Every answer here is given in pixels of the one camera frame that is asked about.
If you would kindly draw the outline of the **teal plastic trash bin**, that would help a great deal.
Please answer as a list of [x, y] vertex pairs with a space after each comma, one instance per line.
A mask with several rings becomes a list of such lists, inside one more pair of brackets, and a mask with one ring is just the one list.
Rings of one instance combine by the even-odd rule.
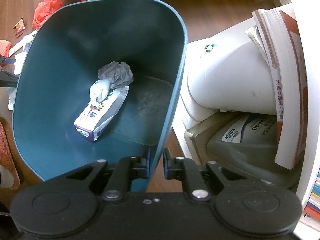
[[[160, 0], [67, 5], [37, 32], [17, 85], [12, 129], [27, 166], [49, 180], [99, 159], [150, 153], [154, 173], [171, 130], [188, 43], [178, 12]], [[73, 122], [98, 71], [113, 61], [133, 72], [128, 95], [99, 139]]]

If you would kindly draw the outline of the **purple white tissue pack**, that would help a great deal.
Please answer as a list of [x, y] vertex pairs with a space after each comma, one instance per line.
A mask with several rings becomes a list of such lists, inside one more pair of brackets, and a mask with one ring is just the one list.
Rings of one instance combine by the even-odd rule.
[[96, 141], [119, 112], [128, 92], [129, 86], [112, 89], [98, 107], [88, 104], [73, 122], [76, 131], [85, 139], [92, 142]]

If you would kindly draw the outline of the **grey motor oil jug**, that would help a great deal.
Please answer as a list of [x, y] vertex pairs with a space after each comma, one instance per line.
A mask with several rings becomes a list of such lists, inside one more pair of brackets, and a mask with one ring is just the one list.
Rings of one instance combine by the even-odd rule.
[[207, 144], [207, 153], [223, 166], [292, 189], [300, 179], [302, 163], [288, 170], [275, 162], [277, 118], [244, 113], [221, 128]]

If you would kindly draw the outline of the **crumpled grey paper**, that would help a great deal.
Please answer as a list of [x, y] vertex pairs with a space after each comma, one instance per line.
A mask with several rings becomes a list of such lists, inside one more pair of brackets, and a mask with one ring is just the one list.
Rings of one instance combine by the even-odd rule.
[[128, 86], [134, 81], [133, 73], [129, 65], [125, 62], [112, 61], [98, 70], [99, 80], [108, 80], [109, 88], [115, 89]]

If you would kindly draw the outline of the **white plastic container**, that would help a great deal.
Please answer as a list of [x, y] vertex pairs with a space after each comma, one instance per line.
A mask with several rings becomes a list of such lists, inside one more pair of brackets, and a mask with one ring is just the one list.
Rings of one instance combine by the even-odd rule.
[[245, 33], [254, 25], [249, 18], [187, 45], [177, 111], [186, 129], [219, 111], [276, 114], [269, 66]]

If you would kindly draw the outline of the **red patterned slipper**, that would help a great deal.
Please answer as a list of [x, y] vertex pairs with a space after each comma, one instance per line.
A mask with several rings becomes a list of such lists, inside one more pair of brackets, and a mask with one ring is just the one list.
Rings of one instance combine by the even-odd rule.
[[16, 190], [20, 187], [18, 176], [11, 151], [8, 145], [7, 136], [3, 125], [0, 126], [0, 169], [1, 169], [1, 188]]

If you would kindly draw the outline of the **small orange snack wrapper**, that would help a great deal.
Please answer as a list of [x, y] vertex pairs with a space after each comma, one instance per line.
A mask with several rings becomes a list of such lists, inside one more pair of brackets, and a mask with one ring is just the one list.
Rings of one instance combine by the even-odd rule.
[[21, 36], [26, 30], [27, 26], [24, 22], [24, 19], [21, 18], [13, 27], [15, 37]]

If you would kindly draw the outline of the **red plastic bag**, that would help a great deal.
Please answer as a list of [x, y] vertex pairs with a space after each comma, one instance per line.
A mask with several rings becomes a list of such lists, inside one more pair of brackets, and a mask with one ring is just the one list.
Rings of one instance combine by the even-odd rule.
[[53, 13], [61, 9], [66, 0], [43, 0], [34, 11], [33, 27], [39, 29]]

